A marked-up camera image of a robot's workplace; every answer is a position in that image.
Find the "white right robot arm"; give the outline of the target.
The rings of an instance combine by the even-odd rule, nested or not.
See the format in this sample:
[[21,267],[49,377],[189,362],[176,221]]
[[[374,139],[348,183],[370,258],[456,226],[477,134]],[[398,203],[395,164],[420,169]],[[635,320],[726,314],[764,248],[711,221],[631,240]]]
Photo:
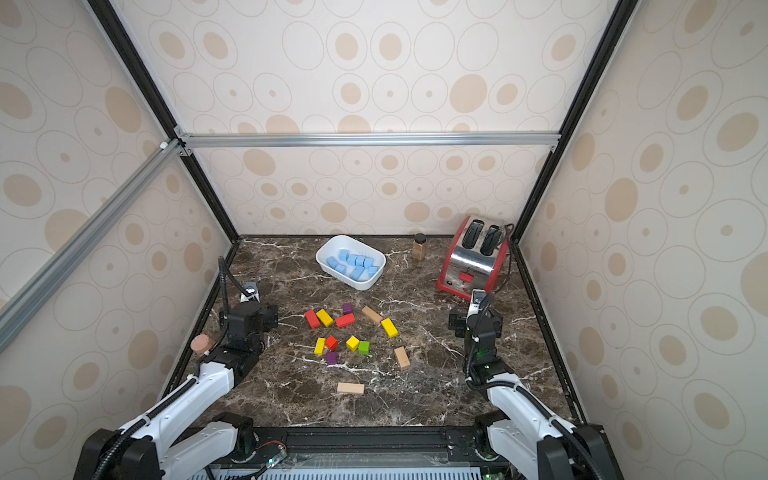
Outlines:
[[575,425],[539,400],[498,355],[503,317],[472,303],[448,315],[464,341],[464,380],[497,408],[476,426],[483,456],[502,457],[526,479],[620,479],[606,435],[596,425]]

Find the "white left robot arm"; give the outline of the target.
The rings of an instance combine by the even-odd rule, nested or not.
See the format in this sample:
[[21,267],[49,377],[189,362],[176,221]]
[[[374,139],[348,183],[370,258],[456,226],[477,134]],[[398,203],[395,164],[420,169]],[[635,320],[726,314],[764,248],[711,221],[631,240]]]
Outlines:
[[82,447],[74,477],[187,479],[223,457],[252,458],[258,437],[248,417],[225,413],[186,439],[181,436],[257,364],[265,334],[278,326],[278,311],[255,299],[225,305],[221,337],[200,334],[191,341],[202,356],[198,372],[119,429],[94,432]]

